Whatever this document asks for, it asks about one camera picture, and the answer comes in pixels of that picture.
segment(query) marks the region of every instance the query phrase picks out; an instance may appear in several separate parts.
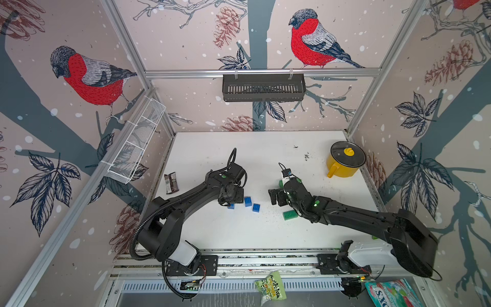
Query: white table surface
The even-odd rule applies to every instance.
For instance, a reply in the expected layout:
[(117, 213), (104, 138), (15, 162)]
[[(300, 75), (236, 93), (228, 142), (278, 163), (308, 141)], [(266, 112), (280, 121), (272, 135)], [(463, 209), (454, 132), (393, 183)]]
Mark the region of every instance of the white table surface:
[(261, 205), (260, 212), (244, 204), (228, 209), (214, 200), (184, 222), (181, 240), (200, 249), (338, 248), (345, 240), (363, 240), (369, 235), (301, 217), (285, 221), (282, 213), (292, 208), (271, 205), (268, 189), (278, 188), (278, 162), (282, 162), (312, 195), (376, 211), (360, 171), (349, 178), (327, 178), (330, 147), (340, 140), (346, 140), (341, 131), (178, 133), (164, 173), (176, 172), (180, 190), (166, 195), (162, 180), (155, 197), (167, 199), (197, 186), (209, 170), (224, 167), (236, 147), (235, 163), (248, 176), (244, 194)]

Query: wire basket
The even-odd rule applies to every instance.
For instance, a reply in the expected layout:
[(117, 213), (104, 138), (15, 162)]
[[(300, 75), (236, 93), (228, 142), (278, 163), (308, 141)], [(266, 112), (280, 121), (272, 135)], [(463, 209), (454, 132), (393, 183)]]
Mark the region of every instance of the wire basket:
[(165, 106), (155, 99), (147, 103), (130, 135), (112, 161), (107, 177), (124, 184), (131, 181), (164, 111)]
[(303, 74), (223, 76), (223, 100), (243, 101), (302, 101), (306, 87)]

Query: bird illustration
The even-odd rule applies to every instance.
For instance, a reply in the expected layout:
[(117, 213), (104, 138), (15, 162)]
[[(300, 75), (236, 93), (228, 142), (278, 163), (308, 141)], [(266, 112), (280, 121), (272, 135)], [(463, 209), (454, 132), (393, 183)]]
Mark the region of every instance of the bird illustration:
[(327, 63), (345, 62), (357, 68), (363, 66), (353, 62), (349, 54), (336, 42), (336, 37), (327, 32), (310, 8), (296, 12), (288, 24), (292, 28), (293, 54), (307, 65), (321, 66)]
[(53, 51), (51, 66), (55, 76), (63, 76), (86, 102), (111, 107), (106, 124), (111, 118), (118, 119), (112, 115), (112, 104), (119, 96), (123, 96), (128, 102), (128, 108), (130, 101), (123, 95), (123, 87), (129, 78), (136, 76), (136, 73), (110, 65), (106, 61), (92, 60), (67, 46), (58, 47)]
[[(440, 5), (444, 2), (447, 2), (447, 1), (449, 1), (449, 0), (438, 1), (437, 3), (433, 4), (433, 6), (438, 6), (438, 5)], [(449, 18), (450, 14), (452, 14), (454, 9), (462, 10), (462, 18), (459, 21), (466, 19), (467, 16), (465, 16), (465, 14), (464, 14), (465, 10), (470, 8), (471, 6), (475, 5), (479, 1), (480, 0), (452, 0), (451, 8), (449, 8), (450, 12), (448, 12), (448, 15), (447, 15), (447, 13), (445, 13), (447, 15), (447, 17), (445, 19)]]

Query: pinecone illustration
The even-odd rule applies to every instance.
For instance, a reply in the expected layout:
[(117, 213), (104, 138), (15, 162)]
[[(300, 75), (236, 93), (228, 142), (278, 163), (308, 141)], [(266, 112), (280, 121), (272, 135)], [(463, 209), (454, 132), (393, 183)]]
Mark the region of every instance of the pinecone illustration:
[(433, 82), (435, 86), (442, 82), (446, 84), (449, 79), (458, 79), (462, 71), (472, 63), (473, 52), (472, 43), (468, 40), (453, 45), (446, 56), (435, 62), (430, 71), (426, 71), (425, 83)]
[(111, 251), (116, 252), (113, 262), (116, 261), (120, 254), (129, 252), (131, 237), (138, 227), (139, 221), (140, 213), (131, 206), (126, 206), (121, 210), (116, 220), (115, 236), (109, 241), (109, 244), (113, 245)]
[(385, 174), (385, 169), (383, 168), (382, 162), (375, 158), (375, 154), (372, 152), (371, 156), (367, 157), (367, 168), (372, 177), (375, 186), (379, 191), (385, 191), (385, 181), (387, 176)]
[(240, 31), (239, 15), (228, 6), (222, 7), (220, 13), (217, 14), (213, 43), (222, 48), (223, 45), (229, 45), (235, 35)]
[(245, 115), (240, 115), (239, 117), (227, 118), (227, 121), (224, 123), (224, 126), (221, 128), (225, 131), (254, 131), (254, 126), (257, 124), (254, 123), (254, 120)]
[(0, 25), (12, 12), (17, 12), (8, 25), (6, 34), (15, 39), (29, 40), (37, 31), (44, 32), (44, 20), (40, 13), (46, 11), (33, 0), (0, 0)]

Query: metal vent grille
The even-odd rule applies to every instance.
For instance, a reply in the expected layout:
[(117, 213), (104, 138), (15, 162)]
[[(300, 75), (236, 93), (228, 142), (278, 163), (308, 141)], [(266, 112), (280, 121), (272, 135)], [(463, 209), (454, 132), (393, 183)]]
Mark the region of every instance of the metal vent grille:
[[(170, 279), (178, 289), (181, 279)], [(201, 286), (201, 293), (256, 292), (255, 279), (207, 279)], [(341, 278), (285, 278), (285, 291), (342, 291)], [(122, 293), (167, 293), (171, 292), (163, 280), (127, 280)]]

